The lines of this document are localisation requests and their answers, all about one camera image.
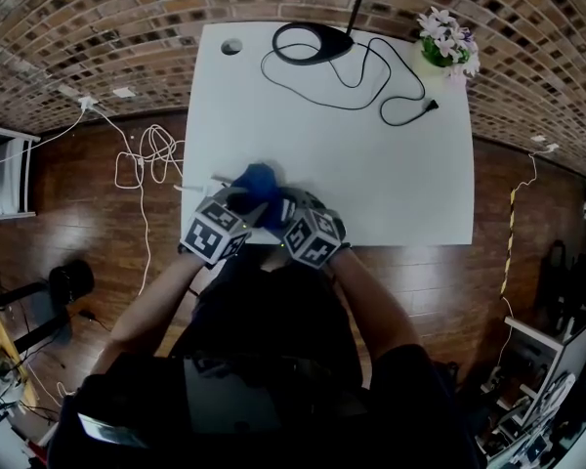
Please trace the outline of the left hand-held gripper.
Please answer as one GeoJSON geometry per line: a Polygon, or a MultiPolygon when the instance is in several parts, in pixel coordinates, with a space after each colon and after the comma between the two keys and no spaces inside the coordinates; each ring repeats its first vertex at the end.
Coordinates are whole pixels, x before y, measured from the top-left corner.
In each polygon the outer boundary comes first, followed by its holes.
{"type": "Polygon", "coordinates": [[[267,202],[256,204],[244,221],[224,206],[243,202],[247,194],[246,188],[227,187],[203,200],[188,221],[181,245],[211,266],[235,255],[269,208],[267,202]]]}

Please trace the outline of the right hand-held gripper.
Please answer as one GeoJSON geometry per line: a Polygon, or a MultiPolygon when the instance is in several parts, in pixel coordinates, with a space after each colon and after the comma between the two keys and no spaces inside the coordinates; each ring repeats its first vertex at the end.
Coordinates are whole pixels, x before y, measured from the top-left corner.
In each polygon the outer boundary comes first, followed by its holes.
{"type": "Polygon", "coordinates": [[[340,215],[298,188],[283,187],[281,213],[286,214],[281,243],[291,258],[320,269],[345,244],[347,230],[340,215]]]}

